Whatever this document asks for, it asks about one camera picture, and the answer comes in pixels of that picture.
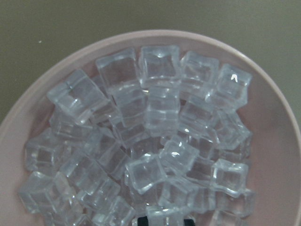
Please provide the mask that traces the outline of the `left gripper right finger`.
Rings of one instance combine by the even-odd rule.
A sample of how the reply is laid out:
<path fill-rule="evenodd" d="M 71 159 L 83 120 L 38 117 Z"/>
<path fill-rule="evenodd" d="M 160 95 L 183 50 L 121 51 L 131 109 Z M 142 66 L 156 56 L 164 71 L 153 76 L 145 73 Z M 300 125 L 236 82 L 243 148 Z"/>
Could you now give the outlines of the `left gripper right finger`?
<path fill-rule="evenodd" d="M 195 226 L 193 219 L 184 219 L 184 226 Z"/>

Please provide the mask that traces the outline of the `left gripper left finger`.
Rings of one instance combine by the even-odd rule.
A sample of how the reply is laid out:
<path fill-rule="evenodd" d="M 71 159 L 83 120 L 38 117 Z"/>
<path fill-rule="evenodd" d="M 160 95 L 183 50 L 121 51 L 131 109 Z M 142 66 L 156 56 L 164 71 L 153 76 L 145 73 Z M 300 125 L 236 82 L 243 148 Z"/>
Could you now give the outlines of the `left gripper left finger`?
<path fill-rule="evenodd" d="M 137 219 L 138 226 L 148 226 L 148 218 L 147 217 L 139 217 Z"/>

